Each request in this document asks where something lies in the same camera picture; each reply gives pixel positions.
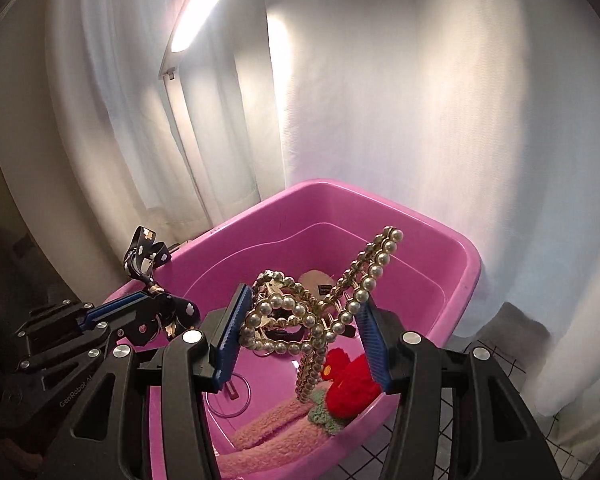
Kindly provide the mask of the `white curtain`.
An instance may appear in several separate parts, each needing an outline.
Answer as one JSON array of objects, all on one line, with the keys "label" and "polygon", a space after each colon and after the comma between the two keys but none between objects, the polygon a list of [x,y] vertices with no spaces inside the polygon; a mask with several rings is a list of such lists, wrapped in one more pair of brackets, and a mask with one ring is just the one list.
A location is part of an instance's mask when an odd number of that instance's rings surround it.
[{"label": "white curtain", "polygon": [[107,248],[184,242],[304,180],[465,234],[456,336],[528,370],[575,460],[600,452],[600,20],[585,0],[221,0],[158,79],[184,0],[48,0],[58,129]]}]

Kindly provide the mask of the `black digital wristwatch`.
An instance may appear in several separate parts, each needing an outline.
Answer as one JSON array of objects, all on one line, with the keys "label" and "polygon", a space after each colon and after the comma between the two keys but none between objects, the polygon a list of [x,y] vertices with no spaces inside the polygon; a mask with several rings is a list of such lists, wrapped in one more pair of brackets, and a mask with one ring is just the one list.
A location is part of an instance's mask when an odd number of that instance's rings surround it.
[{"label": "black digital wristwatch", "polygon": [[251,340],[253,348],[260,349],[267,344],[301,347],[305,342],[318,338],[332,344],[339,337],[353,338],[356,332],[352,316],[349,323],[345,323],[341,315],[340,310],[314,312],[306,304],[295,304],[292,309],[285,309],[265,301],[247,315],[242,336]]}]

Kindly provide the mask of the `black floral hair bow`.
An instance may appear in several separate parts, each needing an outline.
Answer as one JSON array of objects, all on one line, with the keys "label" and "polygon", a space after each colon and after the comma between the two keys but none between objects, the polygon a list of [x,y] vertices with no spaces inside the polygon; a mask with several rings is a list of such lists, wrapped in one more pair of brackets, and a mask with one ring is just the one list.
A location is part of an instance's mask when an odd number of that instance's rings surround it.
[{"label": "black floral hair bow", "polygon": [[158,242],[154,231],[138,226],[123,257],[126,274],[143,284],[136,319],[123,330],[134,346],[146,346],[160,332],[173,339],[200,324],[196,304],[171,294],[155,278],[155,270],[170,262],[168,246]]}]

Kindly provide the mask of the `beige plush hair clip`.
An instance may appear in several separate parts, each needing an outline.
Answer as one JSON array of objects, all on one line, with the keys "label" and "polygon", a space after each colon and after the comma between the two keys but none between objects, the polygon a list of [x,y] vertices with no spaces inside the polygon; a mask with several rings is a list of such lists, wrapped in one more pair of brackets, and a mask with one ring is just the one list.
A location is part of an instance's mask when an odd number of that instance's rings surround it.
[{"label": "beige plush hair clip", "polygon": [[334,279],[320,270],[304,272],[298,282],[317,300],[323,300],[335,285]]}]

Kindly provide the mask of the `pink fuzzy flower headband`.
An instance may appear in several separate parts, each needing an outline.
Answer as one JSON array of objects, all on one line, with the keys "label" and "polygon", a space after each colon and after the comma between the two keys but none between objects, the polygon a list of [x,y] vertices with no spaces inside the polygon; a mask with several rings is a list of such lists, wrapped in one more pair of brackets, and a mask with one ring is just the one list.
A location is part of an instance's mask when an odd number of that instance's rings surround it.
[{"label": "pink fuzzy flower headband", "polygon": [[361,415],[381,394],[365,354],[326,353],[320,382],[305,401],[280,402],[232,437],[235,451],[216,458],[223,479],[286,466],[316,451]]}]

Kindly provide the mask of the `pearl hair claw clip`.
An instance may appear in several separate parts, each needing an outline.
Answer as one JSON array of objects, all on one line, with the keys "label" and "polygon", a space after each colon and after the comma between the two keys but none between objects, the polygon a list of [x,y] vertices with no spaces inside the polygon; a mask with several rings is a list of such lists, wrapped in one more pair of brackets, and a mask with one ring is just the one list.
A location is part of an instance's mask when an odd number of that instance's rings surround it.
[{"label": "pearl hair claw clip", "polygon": [[295,304],[306,304],[314,312],[327,309],[340,310],[343,322],[349,323],[351,316],[354,322],[363,308],[370,303],[372,292],[403,239],[404,233],[395,226],[387,226],[383,229],[352,260],[323,300],[317,300],[297,280],[283,272],[266,270],[260,273],[253,283],[251,306],[239,329],[240,345],[252,352],[300,356],[294,392],[299,401],[305,401],[320,381],[320,373],[331,344],[318,338],[305,342],[301,347],[295,344],[289,348],[282,344],[276,344],[275,347],[267,344],[263,349],[253,348],[251,340],[242,336],[247,315],[265,301],[271,301],[275,307],[283,306],[285,309],[292,309]]}]

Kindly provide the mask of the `silver plain bangle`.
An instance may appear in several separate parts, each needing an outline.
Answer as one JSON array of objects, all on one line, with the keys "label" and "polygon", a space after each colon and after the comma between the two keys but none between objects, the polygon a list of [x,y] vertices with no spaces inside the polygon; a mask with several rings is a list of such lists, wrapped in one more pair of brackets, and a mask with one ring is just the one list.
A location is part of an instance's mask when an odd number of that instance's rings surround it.
[{"label": "silver plain bangle", "polygon": [[220,419],[232,419],[244,414],[252,400],[252,389],[244,375],[234,373],[218,393],[205,393],[208,411]]}]

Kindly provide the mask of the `brown hair clip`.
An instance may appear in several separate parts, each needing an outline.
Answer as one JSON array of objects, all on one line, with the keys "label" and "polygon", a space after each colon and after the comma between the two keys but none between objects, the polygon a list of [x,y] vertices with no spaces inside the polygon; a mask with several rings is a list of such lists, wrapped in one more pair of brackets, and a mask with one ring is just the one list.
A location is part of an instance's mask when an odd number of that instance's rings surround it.
[{"label": "brown hair clip", "polygon": [[232,382],[231,380],[229,380],[224,385],[224,391],[225,391],[225,394],[228,396],[228,398],[231,401],[235,401],[235,400],[237,400],[239,398],[239,391],[235,387],[234,382]]}]

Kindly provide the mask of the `pink plastic tub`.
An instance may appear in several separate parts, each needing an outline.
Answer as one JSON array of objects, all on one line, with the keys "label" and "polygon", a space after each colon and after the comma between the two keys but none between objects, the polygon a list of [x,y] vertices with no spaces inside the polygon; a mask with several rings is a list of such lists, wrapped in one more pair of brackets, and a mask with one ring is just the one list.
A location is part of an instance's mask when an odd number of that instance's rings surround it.
[{"label": "pink plastic tub", "polygon": [[[478,283],[481,260],[468,238],[417,211],[359,188],[329,180],[306,181],[253,206],[178,248],[155,272],[173,295],[187,298],[201,317],[228,305],[239,283],[264,270],[298,280],[319,270],[334,280],[385,226],[404,233],[373,292],[377,307],[399,315],[407,330],[438,347],[446,344]],[[235,372],[251,388],[248,408],[232,419],[208,412],[219,453],[233,452],[229,436],[270,406],[291,398],[299,358],[260,358],[240,350]],[[244,479],[316,479],[360,448],[396,409],[397,396],[380,396],[358,418],[309,456]]]}]

